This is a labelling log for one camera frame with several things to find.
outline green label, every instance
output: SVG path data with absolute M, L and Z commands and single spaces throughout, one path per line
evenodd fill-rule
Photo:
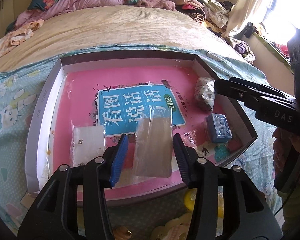
M 172 112 L 175 112 L 176 106 L 173 102 L 172 97 L 168 94 L 165 94 L 163 97 L 164 97 L 164 100 L 166 100 L 167 106 L 172 109 Z

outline cartoon print fabric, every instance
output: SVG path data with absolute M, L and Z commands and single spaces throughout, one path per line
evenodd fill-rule
M 264 74 L 252 65 L 205 50 L 184 50 L 162 45 L 125 44 L 98 46 L 62 56 L 131 49 L 198 54 L 220 78 L 229 79 L 231 76 L 235 76 L 267 84 Z M 0 73 L 0 217 L 15 234 L 34 199 L 27 193 L 24 172 L 29 125 L 43 84 L 58 59 L 59 56 L 55 56 L 12 72 Z M 281 205 L 281 200 L 273 188 L 273 139 L 271 135 L 274 127 L 255 119 L 254 111 L 247 109 L 243 104 L 242 107 L 254 125 L 259 139 L 229 166 L 240 165 L 256 187 L 266 193 L 268 204 L 274 211 Z M 220 155 L 226 154 L 224 148 L 218 148 L 215 151 L 218 151 Z

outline white card in plastic bag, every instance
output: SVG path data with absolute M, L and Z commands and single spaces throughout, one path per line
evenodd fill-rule
M 102 156 L 106 150 L 105 127 L 103 125 L 75 127 L 73 134 L 73 166 L 85 165 Z

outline beige bed sheet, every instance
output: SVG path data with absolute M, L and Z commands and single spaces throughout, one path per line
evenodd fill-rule
M 131 43 L 205 49 L 244 61 L 223 40 L 183 13 L 117 5 L 83 9 L 45 21 L 32 38 L 0 58 L 0 72 L 77 49 Z

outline person's hand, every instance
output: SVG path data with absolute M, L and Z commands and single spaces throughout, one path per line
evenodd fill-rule
M 280 139 L 280 128 L 277 128 L 272 137 L 275 137 L 276 140 L 273 143 L 273 150 L 274 150 L 274 155 L 273 155 L 273 166 L 274 166 L 274 174 L 277 176 L 277 174 L 280 171 L 283 171 L 284 164 L 286 163 L 286 160 L 284 158 L 284 148 Z M 295 148 L 296 151 L 300 153 L 300 137 L 295 135 L 295 134 L 290 134 L 289 140 L 291 141 L 293 147 Z

